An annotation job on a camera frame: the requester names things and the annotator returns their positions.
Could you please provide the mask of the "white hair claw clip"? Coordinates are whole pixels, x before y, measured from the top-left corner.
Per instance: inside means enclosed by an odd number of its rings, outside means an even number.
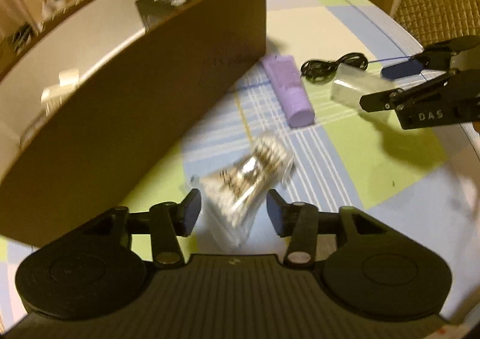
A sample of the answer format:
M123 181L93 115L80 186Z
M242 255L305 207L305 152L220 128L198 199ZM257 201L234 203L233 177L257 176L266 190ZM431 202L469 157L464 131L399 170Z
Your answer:
M59 105L72 94L80 84L77 68L70 68L58 73L58 84L46 87L41 93L41 105L45 108Z

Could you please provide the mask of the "purple cream tube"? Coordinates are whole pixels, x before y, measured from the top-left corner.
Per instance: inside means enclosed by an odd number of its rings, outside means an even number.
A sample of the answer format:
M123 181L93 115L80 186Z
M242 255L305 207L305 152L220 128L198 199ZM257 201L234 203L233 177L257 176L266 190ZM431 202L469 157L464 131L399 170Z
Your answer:
M287 124L293 128L310 126L315 112L292 55L266 55L260 60L277 96Z

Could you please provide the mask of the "clear packet with silver item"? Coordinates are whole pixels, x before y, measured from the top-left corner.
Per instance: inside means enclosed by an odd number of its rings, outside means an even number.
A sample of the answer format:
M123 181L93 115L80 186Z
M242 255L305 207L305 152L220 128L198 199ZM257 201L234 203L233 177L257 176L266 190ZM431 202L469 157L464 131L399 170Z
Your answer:
M260 193L273 182L283 183L293 164L290 149L278 136L265 132L237 162L199 177L197 183L210 209L227 226L237 229L253 210Z

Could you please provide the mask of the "black product box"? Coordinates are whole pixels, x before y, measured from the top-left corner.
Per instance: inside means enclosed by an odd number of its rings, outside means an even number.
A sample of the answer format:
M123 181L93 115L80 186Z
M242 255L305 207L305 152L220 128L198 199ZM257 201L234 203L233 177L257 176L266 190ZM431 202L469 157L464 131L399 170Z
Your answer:
M186 4L196 3L198 1L199 0L137 0L135 4L145 29L150 30Z

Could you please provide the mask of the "checked pastel tablecloth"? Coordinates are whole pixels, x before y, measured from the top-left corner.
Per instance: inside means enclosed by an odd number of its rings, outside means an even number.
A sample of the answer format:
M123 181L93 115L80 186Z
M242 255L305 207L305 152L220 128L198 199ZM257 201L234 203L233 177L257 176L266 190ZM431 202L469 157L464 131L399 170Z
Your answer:
M143 32L134 0L97 0L45 34L1 82L1 163L16 154L42 90L61 71L87 77ZM273 51L298 63L362 52L372 74L421 49L368 0L267 0L267 34ZM192 176L233 162L272 130L295 154L281 193L327 212L359 207L440 254L453 272L442 312L462 320L479 300L479 136L467 125L405 131L392 112L358 115L333 102L330 88L307 84L316 121L291 129L264 70L254 67L122 203L141 212L176 201Z

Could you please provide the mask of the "large brown cardboard box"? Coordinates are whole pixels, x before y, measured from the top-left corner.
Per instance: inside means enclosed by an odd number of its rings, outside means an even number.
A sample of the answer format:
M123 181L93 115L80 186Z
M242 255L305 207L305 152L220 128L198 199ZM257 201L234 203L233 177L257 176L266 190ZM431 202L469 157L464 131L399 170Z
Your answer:
M264 55L266 0L199 0L146 30L137 0L85 0L1 76L1 234L31 246L119 204ZM42 91L80 84L45 108Z

